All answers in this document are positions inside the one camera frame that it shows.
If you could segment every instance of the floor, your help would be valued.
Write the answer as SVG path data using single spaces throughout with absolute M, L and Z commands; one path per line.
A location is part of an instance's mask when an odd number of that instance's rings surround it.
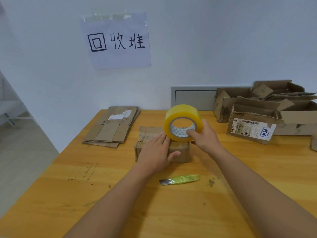
M 0 218 L 59 155 L 33 120 L 0 126 Z

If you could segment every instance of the right hand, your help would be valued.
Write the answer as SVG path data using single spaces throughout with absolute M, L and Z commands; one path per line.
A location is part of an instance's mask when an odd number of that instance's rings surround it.
M 194 141 L 192 144 L 196 144 L 202 151 L 210 156 L 215 156 L 225 148 L 219 142 L 216 132 L 209 126 L 207 120 L 203 119 L 203 130 L 197 133 L 193 129 L 188 129 L 186 133 L 191 136 Z

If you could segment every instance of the paper sign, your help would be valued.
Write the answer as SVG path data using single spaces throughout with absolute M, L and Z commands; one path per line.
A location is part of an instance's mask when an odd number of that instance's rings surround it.
M 151 66 L 146 13 L 127 16 L 96 21 L 79 19 L 94 68 Z
M 272 124 L 271 128 L 269 128 L 267 123 L 234 118 L 231 133 L 256 139 L 270 140 L 275 127 L 276 124 Z

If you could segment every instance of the white wall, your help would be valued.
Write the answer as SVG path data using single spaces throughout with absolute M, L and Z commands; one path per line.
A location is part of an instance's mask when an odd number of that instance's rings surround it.
M 317 0 L 1 3 L 0 70 L 59 152 L 101 108 L 168 109 L 172 85 L 293 79 L 317 90 Z M 95 71 L 77 20 L 93 8 L 146 11 L 152 66 Z

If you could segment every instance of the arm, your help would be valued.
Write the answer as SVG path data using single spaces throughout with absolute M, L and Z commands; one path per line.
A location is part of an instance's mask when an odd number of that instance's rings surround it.
M 161 133 L 148 142 L 132 169 L 109 190 L 64 236 L 118 237 L 140 192 L 150 177 L 164 169 L 173 157 L 167 156 L 170 139 Z
M 188 130 L 194 143 L 215 160 L 231 189 L 263 237 L 316 237 L 317 219 L 230 154 L 216 132 L 203 120 L 198 134 Z

